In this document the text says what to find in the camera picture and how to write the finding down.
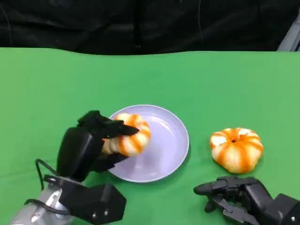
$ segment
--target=decorative pumpkin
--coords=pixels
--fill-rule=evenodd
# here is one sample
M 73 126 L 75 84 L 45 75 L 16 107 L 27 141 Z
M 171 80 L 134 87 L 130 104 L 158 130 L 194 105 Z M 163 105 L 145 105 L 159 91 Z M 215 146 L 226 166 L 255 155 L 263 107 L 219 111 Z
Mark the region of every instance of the decorative pumpkin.
M 123 120 L 125 125 L 138 128 L 140 131 L 131 136 L 120 136 L 105 140 L 102 152 L 106 154 L 121 153 L 127 157 L 137 156 L 148 145 L 151 132 L 148 123 L 137 114 L 118 114 L 115 120 Z
M 213 159 L 231 173 L 254 170 L 263 154 L 259 136 L 244 128 L 227 128 L 210 137 Z

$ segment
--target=black fabric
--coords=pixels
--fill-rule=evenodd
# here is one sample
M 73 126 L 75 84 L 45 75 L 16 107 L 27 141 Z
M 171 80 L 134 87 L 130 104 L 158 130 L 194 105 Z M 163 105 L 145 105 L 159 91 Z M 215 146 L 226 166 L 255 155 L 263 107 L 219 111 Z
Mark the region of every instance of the black fabric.
M 109 55 L 276 51 L 300 8 L 300 0 L 201 0 L 200 5 L 199 0 L 0 3 L 1 47 Z

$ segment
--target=table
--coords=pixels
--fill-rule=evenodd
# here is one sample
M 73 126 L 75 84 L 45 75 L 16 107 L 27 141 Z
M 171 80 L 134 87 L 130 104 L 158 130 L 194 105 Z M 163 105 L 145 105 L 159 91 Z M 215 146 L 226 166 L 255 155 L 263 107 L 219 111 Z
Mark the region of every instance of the table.
M 185 123 L 191 151 L 166 179 L 135 184 L 92 173 L 86 184 L 114 184 L 127 198 L 115 224 L 226 223 L 205 214 L 193 187 L 228 173 L 211 158 L 209 137 L 227 127 L 256 131 L 265 154 L 253 175 L 275 197 L 300 199 L 300 54 L 185 52 L 95 56 L 51 49 L 0 49 L 1 224 L 40 193 L 34 159 L 55 167 L 65 130 L 91 109 L 111 115 L 128 105 L 152 104 Z M 76 219 L 73 225 L 85 222 Z

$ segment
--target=plate rim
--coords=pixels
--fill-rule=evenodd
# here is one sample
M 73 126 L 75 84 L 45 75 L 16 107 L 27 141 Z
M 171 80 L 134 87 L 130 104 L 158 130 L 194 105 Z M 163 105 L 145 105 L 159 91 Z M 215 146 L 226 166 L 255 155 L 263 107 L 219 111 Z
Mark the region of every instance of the plate rim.
M 185 133 L 185 135 L 186 135 L 186 137 L 187 137 L 187 146 L 186 146 L 186 149 L 187 149 L 187 150 L 186 150 L 186 153 L 185 153 L 184 157 L 182 158 L 182 160 L 180 161 L 180 163 L 179 163 L 174 169 L 172 169 L 166 176 L 162 176 L 162 177 L 158 177 L 158 178 L 153 178 L 153 179 L 147 180 L 147 181 L 136 181 L 136 180 L 132 180 L 132 179 L 121 178 L 121 177 L 115 175 L 113 172 L 111 172 L 110 169 L 108 170 L 112 175 L 114 175 L 114 176 L 116 176 L 116 177 L 118 177 L 118 178 L 120 178 L 120 179 L 122 179 L 122 180 L 126 180 L 126 181 L 133 182 L 133 183 L 150 183 L 150 182 L 154 182 L 154 181 L 157 181 L 157 180 L 161 180 L 161 179 L 163 179 L 163 178 L 166 178 L 166 177 L 170 176 L 172 173 L 174 173 L 174 172 L 175 172 L 175 171 L 183 164 L 183 162 L 184 162 L 184 160 L 186 159 L 186 157 L 187 157 L 187 155 L 188 155 L 188 152 L 189 152 L 189 135 L 188 135 L 188 130 L 187 130 L 186 126 L 184 125 L 184 123 L 182 122 L 182 120 L 181 120 L 178 116 L 176 116 L 176 115 L 175 115 L 173 112 L 171 112 L 170 110 L 167 110 L 167 109 L 165 109 L 165 108 L 163 108 L 163 107 L 160 107 L 160 106 L 157 106 L 157 105 L 147 105 L 147 104 L 130 105 L 130 106 L 127 106 L 127 107 L 125 107 L 125 108 L 122 108 L 122 109 L 120 109 L 120 110 L 114 112 L 109 118 L 112 119 L 112 118 L 113 118 L 116 114 L 118 114 L 119 112 L 124 111 L 124 110 L 126 110 L 126 109 L 128 109 L 128 108 L 137 107 L 137 106 L 154 107 L 154 108 L 158 108 L 158 109 L 167 111 L 167 112 L 170 113 L 172 116 L 174 116 L 174 117 L 179 121 L 179 123 L 183 126 L 183 128 L 184 128 L 184 133 Z

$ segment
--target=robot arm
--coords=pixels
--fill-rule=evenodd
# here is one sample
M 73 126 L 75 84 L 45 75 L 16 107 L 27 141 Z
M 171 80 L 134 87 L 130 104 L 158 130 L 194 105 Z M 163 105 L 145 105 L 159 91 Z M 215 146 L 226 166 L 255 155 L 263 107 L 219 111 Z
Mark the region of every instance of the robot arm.
M 221 208 L 226 219 L 238 224 L 300 225 L 300 202 L 284 194 L 273 199 L 253 177 L 220 177 L 195 187 L 194 193 L 207 196 L 205 212 Z
M 110 120 L 99 111 L 90 111 L 69 128 L 61 142 L 55 176 L 42 178 L 42 193 L 38 199 L 28 199 L 12 220 L 12 225 L 68 225 L 74 217 L 91 224 L 104 224 L 121 220 L 125 210 L 125 197 L 108 184 L 85 187 L 81 182 L 90 171 L 103 172 L 127 157 L 115 153 L 100 153 L 103 139 L 121 135 L 134 135 L 139 130 Z M 43 181 L 49 183 L 44 189 Z

